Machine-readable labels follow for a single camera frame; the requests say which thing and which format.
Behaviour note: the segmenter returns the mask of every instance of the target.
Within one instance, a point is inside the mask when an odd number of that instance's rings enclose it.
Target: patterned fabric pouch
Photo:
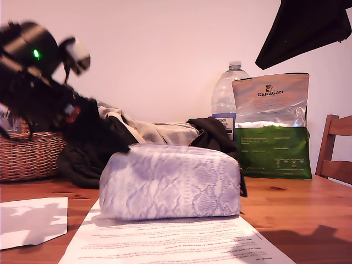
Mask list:
[[[131,145],[102,172],[100,206],[124,220],[239,215],[240,168],[220,151]]]

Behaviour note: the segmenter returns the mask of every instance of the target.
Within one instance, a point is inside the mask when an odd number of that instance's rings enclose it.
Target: canagan logo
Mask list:
[[[258,96],[277,95],[277,94],[283,93],[283,91],[275,91],[271,84],[266,84],[265,86],[266,86],[265,93],[259,92]]]

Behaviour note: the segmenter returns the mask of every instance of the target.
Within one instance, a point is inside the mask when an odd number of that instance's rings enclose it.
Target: wicker basket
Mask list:
[[[29,130],[22,123],[22,134],[12,138],[26,139]],[[15,142],[0,137],[0,182],[53,176],[57,172],[56,158],[65,142],[60,133],[34,133],[31,140]]]

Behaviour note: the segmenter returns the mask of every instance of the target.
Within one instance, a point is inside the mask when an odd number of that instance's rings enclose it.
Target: bottle label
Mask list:
[[[225,127],[230,140],[236,140],[235,121],[236,113],[212,114],[212,117],[218,119]]]

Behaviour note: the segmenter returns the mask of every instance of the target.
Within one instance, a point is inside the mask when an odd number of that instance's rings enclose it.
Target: bottle cap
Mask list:
[[[240,60],[234,60],[232,62],[229,62],[229,67],[231,66],[242,66],[242,62]]]

